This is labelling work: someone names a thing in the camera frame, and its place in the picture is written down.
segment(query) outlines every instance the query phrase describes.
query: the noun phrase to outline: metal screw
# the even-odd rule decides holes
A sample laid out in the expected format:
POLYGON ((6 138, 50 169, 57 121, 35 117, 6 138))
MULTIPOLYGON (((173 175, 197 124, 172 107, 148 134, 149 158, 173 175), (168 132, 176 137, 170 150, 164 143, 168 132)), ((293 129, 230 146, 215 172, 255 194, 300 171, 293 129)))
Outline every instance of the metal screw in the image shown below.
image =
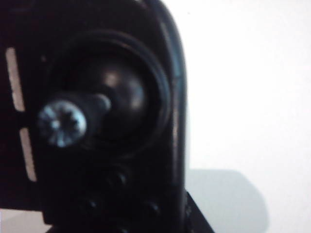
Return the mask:
POLYGON ((67 100, 55 100, 40 111, 38 126, 41 135, 52 146, 72 146, 86 134, 86 117, 82 110, 67 100))

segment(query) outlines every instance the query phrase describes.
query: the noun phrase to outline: white wall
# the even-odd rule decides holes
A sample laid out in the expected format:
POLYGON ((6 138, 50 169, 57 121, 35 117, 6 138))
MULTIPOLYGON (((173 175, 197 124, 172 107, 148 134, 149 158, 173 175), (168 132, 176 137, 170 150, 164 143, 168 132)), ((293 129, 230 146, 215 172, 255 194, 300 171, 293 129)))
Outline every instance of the white wall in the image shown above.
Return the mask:
POLYGON ((194 199, 217 233, 311 232, 311 1, 165 2, 188 63, 194 199))

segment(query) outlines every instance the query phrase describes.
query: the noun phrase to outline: black plastic mount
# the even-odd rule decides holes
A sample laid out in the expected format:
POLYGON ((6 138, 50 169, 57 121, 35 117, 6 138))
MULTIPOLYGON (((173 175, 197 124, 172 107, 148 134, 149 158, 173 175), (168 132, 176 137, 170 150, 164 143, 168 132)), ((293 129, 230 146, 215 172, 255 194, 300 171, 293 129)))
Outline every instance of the black plastic mount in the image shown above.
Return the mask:
MULTIPOLYGON (((192 214, 186 208, 185 62, 177 28, 159 0, 7 1, 0 30, 1 54, 16 53, 26 109, 14 109, 9 79, 0 79, 1 208, 42 211, 54 230, 70 232, 208 232, 190 197, 192 214), (142 77, 148 107, 141 124, 122 138, 98 134, 67 150, 46 145, 36 119, 52 95, 115 98, 111 86, 76 76, 85 60, 98 57, 122 59, 142 77), (35 183, 27 179, 21 128, 30 132, 35 183)), ((9 76, 4 55, 0 74, 9 76)))

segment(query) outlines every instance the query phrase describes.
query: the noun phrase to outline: white label strip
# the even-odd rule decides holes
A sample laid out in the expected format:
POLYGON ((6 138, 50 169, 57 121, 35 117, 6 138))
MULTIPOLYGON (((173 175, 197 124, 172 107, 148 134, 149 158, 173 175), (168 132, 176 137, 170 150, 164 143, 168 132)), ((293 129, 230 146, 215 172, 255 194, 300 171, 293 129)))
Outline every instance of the white label strip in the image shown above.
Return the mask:
POLYGON ((6 50, 5 56, 8 65, 8 72, 15 109, 20 112, 25 112, 25 105, 20 85, 15 48, 8 48, 6 50))
POLYGON ((35 174, 34 158, 33 158, 33 152, 32 152, 32 147, 31 147, 28 129, 22 128, 19 131, 19 136, 20 136, 21 145, 23 148, 27 176, 28 176, 29 180, 31 180, 32 182, 36 182, 37 177, 35 174))

